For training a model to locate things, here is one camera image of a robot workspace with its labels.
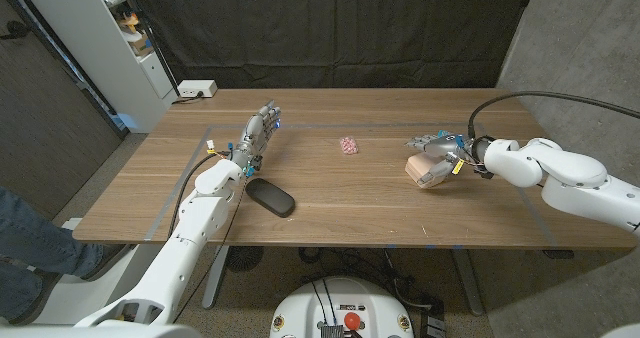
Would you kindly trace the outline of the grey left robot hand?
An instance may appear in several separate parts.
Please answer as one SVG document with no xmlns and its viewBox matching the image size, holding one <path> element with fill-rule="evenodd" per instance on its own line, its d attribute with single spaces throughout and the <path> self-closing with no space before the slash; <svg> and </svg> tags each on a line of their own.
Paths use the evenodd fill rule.
<svg viewBox="0 0 640 338">
<path fill-rule="evenodd" d="M 275 131 L 280 127 L 281 109 L 270 100 L 252 115 L 243 129 L 230 160 L 241 168 L 259 170 L 264 151 Z"/>
</svg>

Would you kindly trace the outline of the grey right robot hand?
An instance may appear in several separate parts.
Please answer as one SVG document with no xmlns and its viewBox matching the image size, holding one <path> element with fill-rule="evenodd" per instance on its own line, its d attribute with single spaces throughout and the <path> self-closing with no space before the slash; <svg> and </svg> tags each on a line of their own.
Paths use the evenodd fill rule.
<svg viewBox="0 0 640 338">
<path fill-rule="evenodd" d="M 431 188 L 449 175 L 457 175 L 464 164 L 480 164 L 471 155 L 471 143 L 465 135 L 447 131 L 413 137 L 406 146 L 416 148 L 419 153 L 407 160 L 405 171 L 420 188 Z"/>
</svg>

